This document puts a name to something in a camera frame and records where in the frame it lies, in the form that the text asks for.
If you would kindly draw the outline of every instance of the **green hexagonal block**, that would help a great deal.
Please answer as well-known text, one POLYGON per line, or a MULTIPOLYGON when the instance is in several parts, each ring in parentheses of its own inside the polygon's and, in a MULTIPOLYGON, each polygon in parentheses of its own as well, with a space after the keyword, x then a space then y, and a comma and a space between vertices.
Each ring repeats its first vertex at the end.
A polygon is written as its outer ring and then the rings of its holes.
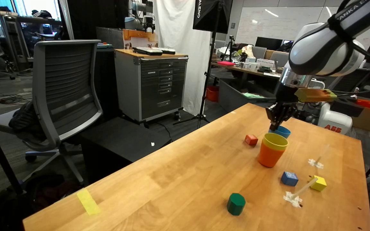
POLYGON ((232 193, 231 196, 229 196, 226 208, 230 214, 239 216, 242 213, 245 203, 245 198, 241 194, 232 193))

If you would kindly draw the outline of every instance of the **abb logo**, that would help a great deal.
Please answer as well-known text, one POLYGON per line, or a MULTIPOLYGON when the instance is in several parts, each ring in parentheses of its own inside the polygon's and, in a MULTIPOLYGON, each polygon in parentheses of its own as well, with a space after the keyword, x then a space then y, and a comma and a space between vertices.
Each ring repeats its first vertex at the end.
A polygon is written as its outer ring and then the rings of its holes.
POLYGON ((336 127, 336 126, 332 126, 331 127, 329 124, 325 128, 328 129, 328 130, 337 132, 337 133, 340 133, 341 130, 342 130, 342 128, 340 128, 340 127, 336 127))

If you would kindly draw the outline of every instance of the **softbox light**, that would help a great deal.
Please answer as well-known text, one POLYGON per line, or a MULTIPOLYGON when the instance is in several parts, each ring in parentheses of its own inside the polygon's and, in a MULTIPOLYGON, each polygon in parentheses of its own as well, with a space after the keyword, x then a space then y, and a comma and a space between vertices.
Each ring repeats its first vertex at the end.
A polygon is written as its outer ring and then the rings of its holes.
POLYGON ((220 3, 222 7, 220 9, 217 32, 227 34, 232 0, 196 0, 193 29, 213 32, 220 3))

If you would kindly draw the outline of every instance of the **yellow cube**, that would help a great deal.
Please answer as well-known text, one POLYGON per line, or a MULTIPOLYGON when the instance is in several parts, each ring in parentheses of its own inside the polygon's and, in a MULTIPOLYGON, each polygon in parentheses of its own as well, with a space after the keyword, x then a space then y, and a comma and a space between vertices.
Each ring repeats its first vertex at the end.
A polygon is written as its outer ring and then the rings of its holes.
POLYGON ((326 181, 323 177, 317 175, 314 175, 311 180, 313 180, 315 177, 317 177, 318 180, 313 185, 311 185, 311 188, 321 192, 324 188, 326 188, 326 181))

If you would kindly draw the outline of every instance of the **blue cup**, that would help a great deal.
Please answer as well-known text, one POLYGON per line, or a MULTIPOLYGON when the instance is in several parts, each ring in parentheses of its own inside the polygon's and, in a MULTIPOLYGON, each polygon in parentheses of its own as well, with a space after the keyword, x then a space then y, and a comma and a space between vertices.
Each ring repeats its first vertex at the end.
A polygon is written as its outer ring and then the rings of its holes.
POLYGON ((286 139, 291 134, 291 131, 289 129, 287 129, 286 127, 282 127, 282 126, 279 126, 278 129, 276 129, 274 131, 269 130, 268 132, 269 133, 276 133, 278 135, 281 135, 281 136, 285 137, 286 139))

